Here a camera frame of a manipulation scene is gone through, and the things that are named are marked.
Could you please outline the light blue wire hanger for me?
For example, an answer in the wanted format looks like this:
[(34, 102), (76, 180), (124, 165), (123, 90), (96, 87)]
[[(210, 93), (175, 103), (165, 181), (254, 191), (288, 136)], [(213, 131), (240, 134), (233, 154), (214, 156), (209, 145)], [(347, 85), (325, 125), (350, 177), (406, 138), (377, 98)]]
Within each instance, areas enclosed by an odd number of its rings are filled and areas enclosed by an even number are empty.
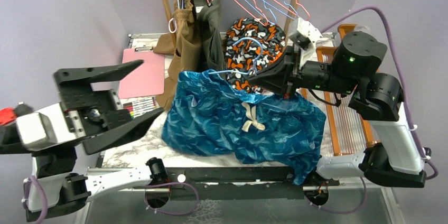
[(258, 105), (278, 100), (274, 95), (265, 95), (260, 86), (249, 82), (258, 76), (279, 53), (270, 51), (271, 45), (256, 38), (231, 38), (223, 54), (223, 68), (209, 69), (203, 76), (202, 99), (209, 103), (241, 103)]

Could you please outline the blue patterned shorts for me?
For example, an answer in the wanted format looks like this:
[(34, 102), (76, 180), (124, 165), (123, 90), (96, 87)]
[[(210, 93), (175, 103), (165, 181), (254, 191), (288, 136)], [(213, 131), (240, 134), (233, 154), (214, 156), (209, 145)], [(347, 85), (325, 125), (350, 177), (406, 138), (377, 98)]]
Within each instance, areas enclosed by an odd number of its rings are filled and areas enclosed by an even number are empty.
[(320, 159), (325, 122), (325, 113), (299, 94), (250, 94), (213, 70), (183, 71), (161, 138), (184, 154), (282, 163), (300, 185)]

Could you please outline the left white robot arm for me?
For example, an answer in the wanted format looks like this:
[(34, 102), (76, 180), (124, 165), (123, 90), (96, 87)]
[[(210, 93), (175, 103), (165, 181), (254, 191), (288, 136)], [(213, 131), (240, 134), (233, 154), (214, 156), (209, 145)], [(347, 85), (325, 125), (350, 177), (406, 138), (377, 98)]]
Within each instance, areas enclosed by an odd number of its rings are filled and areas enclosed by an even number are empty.
[(76, 147), (87, 155), (141, 139), (163, 112), (133, 118), (115, 90), (95, 91), (93, 83), (124, 79), (143, 60), (104, 67), (60, 69), (53, 75), (60, 101), (34, 110), (21, 103), (1, 110), (1, 153), (30, 154), (32, 173), (23, 182), (28, 222), (64, 216), (106, 193), (135, 186), (160, 187), (168, 175), (160, 158), (138, 167), (86, 176), (75, 173)]

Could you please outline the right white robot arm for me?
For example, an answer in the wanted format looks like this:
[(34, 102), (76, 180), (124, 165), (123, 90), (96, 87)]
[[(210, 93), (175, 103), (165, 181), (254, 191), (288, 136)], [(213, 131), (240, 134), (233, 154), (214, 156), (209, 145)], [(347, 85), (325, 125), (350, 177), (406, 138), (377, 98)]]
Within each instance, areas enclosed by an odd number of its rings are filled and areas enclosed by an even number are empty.
[(379, 143), (362, 153), (322, 157), (305, 170), (305, 179), (318, 185), (325, 179), (349, 177), (395, 188), (423, 188), (427, 179), (423, 153), (405, 118), (404, 91), (399, 80), (378, 71), (387, 46), (362, 31), (346, 34), (334, 48), (329, 63), (307, 61), (300, 64), (304, 51), (298, 44), (288, 46), (283, 55), (249, 82), (283, 97), (298, 88), (350, 96), (349, 108), (367, 121), (379, 136)]

